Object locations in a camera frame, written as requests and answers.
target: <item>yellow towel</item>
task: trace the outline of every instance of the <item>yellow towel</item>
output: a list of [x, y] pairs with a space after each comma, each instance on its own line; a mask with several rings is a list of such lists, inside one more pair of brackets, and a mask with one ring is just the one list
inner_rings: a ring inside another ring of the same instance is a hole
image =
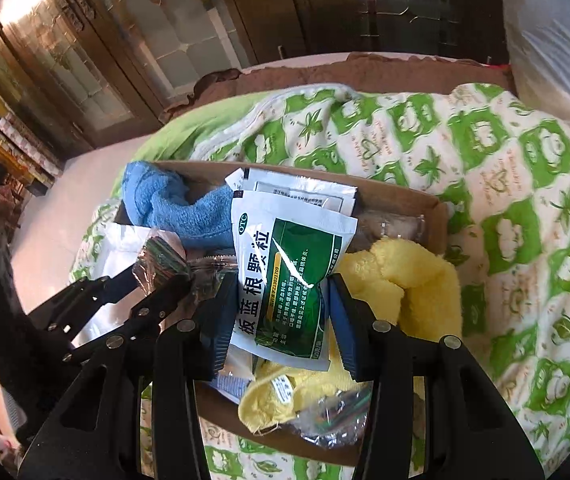
[[[462, 317], [460, 285], [456, 269], [424, 247], [407, 240], [384, 238], [370, 251], [345, 254], [336, 272], [350, 294], [366, 301], [377, 319], [385, 319], [410, 336], [438, 341], [442, 336], [460, 336]], [[402, 302], [405, 290], [407, 300]], [[252, 433], [287, 422], [324, 396], [357, 384], [343, 367], [334, 331], [328, 327], [331, 364], [326, 372], [284, 367], [265, 361], [255, 372], [240, 404], [238, 418]], [[282, 402], [273, 380], [286, 376], [291, 400]], [[414, 391], [425, 398], [422, 378], [415, 378]]]

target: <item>green and white patterned bedsheet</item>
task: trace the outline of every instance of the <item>green and white patterned bedsheet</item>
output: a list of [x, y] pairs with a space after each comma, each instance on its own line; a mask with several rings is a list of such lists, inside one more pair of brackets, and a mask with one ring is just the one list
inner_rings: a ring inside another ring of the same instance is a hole
[[549, 475], [570, 452], [570, 128], [497, 86], [278, 91], [189, 158], [395, 182], [449, 207], [463, 338]]

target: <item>metal bolt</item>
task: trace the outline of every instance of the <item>metal bolt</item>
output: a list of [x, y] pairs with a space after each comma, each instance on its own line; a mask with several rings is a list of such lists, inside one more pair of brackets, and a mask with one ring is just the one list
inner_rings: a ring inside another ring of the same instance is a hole
[[371, 324], [372, 328], [374, 330], [376, 330], [376, 332], [389, 332], [390, 330], [392, 330], [392, 326], [390, 324], [390, 322], [385, 321], [384, 319], [377, 319], [375, 320], [375, 322], [373, 322]]
[[178, 332], [191, 332], [196, 328], [196, 323], [191, 319], [182, 319], [176, 323]]
[[455, 335], [446, 335], [443, 339], [443, 343], [445, 343], [447, 348], [451, 348], [452, 350], [460, 348], [460, 339]]
[[107, 348], [111, 349], [118, 348], [123, 344], [123, 336], [118, 334], [110, 335], [107, 338], [107, 341], [105, 341], [105, 344], [107, 345]]

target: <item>brown blanket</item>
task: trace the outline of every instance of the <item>brown blanket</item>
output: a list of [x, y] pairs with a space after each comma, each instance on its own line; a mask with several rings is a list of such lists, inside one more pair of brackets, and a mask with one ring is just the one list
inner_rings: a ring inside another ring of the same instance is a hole
[[362, 92], [431, 92], [448, 94], [463, 83], [494, 83], [513, 94], [508, 67], [488, 67], [467, 59], [394, 59], [352, 52], [347, 60], [307, 68], [262, 68], [244, 74], [232, 68], [203, 76], [193, 94], [166, 108], [167, 122], [188, 110], [227, 97], [311, 83], [342, 83]]

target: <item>white plastic packet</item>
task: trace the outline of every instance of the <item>white plastic packet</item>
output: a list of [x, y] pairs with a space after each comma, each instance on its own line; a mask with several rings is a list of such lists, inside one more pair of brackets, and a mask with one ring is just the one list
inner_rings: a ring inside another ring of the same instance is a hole
[[235, 191], [239, 311], [232, 344], [286, 366], [327, 370], [329, 313], [321, 288], [357, 222], [296, 198]]
[[234, 191], [263, 191], [302, 200], [324, 209], [351, 215], [356, 187], [260, 168], [238, 168], [225, 178]]

